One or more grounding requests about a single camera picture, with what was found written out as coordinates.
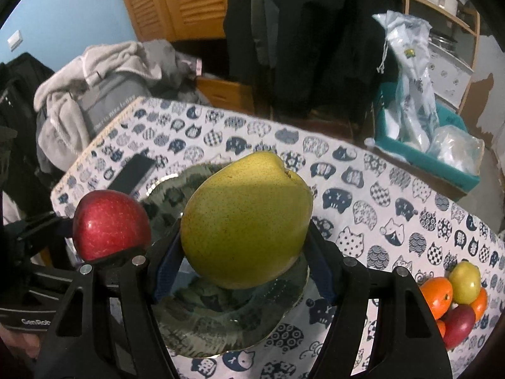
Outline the person's left hand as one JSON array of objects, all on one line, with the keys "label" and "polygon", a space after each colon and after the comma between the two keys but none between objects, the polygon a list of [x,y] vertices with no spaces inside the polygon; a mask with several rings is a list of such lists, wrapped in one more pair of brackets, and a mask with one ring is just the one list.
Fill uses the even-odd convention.
[{"label": "person's left hand", "polygon": [[36,334],[15,332],[0,325],[0,335],[7,347],[20,349],[29,358],[37,358],[39,356],[41,342]]}]

